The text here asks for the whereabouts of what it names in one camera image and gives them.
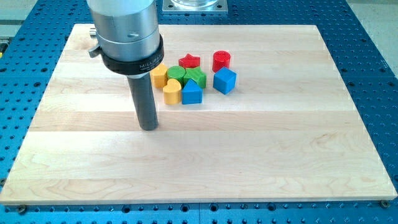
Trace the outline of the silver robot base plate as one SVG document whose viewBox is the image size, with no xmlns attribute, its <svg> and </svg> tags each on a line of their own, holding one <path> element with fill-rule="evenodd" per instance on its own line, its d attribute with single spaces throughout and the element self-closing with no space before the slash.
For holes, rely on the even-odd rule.
<svg viewBox="0 0 398 224">
<path fill-rule="evenodd" d="M 163 0 L 162 12 L 184 14 L 189 12 L 228 12 L 227 0 Z"/>
</svg>

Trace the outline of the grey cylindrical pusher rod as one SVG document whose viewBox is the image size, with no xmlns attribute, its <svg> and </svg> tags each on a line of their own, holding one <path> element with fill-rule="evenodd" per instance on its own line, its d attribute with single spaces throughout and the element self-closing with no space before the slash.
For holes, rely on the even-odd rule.
<svg viewBox="0 0 398 224">
<path fill-rule="evenodd" d="M 139 126 L 145 131 L 158 127 L 157 110 L 149 73 L 127 76 Z"/>
</svg>

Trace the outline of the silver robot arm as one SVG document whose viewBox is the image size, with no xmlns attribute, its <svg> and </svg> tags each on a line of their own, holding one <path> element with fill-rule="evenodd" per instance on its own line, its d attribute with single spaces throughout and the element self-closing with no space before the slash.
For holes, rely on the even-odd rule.
<svg viewBox="0 0 398 224">
<path fill-rule="evenodd" d="M 106 68 L 127 78 L 141 129 L 158 127 L 150 71 L 164 58 L 154 0 L 87 0 L 100 55 Z"/>
</svg>

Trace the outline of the black tool changer ring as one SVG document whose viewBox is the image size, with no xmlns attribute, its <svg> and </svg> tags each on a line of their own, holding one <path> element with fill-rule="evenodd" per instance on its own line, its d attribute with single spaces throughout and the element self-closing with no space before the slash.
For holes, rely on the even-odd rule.
<svg viewBox="0 0 398 224">
<path fill-rule="evenodd" d="M 100 55 L 106 68 L 121 75 L 140 75 L 155 69 L 164 59 L 164 41 L 159 34 L 159 46 L 156 51 L 141 60 L 122 62 L 107 56 L 102 50 Z"/>
</svg>

